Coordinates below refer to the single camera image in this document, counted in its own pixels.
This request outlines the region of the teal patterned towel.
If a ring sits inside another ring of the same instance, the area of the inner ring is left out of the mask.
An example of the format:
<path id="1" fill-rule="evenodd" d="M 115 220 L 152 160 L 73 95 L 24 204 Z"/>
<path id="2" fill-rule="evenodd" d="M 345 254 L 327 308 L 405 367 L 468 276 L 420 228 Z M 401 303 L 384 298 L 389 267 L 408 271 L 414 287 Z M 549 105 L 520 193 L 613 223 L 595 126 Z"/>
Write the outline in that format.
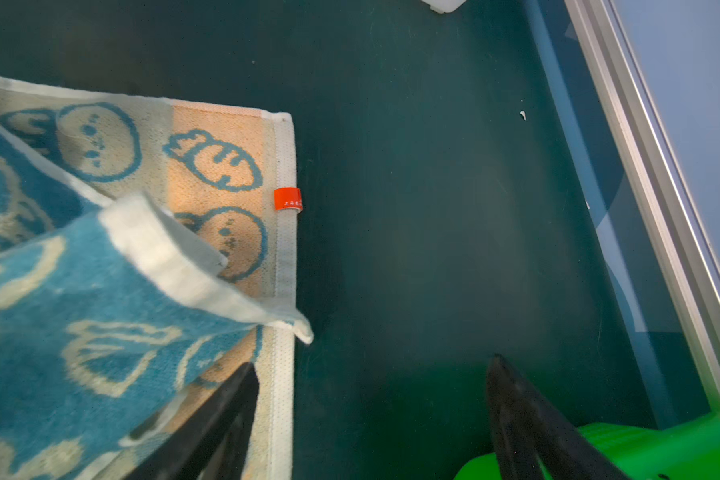
<path id="1" fill-rule="evenodd" d="M 288 479 L 295 134 L 284 112 L 0 77 L 0 479 L 124 479 L 256 375 L 203 479 Z"/>

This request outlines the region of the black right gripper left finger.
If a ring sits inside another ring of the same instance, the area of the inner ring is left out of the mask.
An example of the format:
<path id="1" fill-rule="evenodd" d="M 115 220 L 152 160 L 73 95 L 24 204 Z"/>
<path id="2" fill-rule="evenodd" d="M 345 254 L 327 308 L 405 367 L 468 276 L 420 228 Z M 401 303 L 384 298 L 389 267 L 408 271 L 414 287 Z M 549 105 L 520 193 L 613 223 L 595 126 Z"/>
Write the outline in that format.
<path id="1" fill-rule="evenodd" d="M 242 364 L 129 479 L 240 479 L 252 432 L 259 380 Z"/>

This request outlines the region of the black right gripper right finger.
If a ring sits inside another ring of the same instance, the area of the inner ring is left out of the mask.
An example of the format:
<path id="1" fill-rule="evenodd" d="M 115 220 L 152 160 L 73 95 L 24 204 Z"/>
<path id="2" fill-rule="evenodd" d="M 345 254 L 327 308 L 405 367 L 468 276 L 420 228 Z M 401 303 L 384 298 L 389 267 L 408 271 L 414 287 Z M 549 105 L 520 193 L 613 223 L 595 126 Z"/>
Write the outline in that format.
<path id="1" fill-rule="evenodd" d="M 503 479 L 625 479 L 509 361 L 487 371 L 490 432 Z"/>

